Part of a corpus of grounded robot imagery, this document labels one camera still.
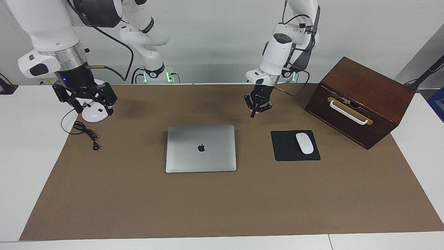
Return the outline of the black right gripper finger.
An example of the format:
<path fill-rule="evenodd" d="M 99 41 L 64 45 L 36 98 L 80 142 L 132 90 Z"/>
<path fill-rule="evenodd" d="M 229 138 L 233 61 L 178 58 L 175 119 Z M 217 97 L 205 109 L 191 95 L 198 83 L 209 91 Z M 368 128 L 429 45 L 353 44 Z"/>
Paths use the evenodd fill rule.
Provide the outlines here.
<path fill-rule="evenodd" d="M 102 104 L 108 114 L 108 116 L 111 116 L 113 114 L 113 105 L 117 101 L 117 96 L 114 93 L 111 85 L 109 83 L 103 83 L 97 85 L 97 92 L 98 92 L 98 102 Z"/>
<path fill-rule="evenodd" d="M 52 88 L 60 102 L 68 103 L 70 106 L 73 107 L 76 113 L 82 113 L 84 108 L 77 100 L 76 94 L 69 95 L 68 90 L 60 84 L 53 84 Z"/>

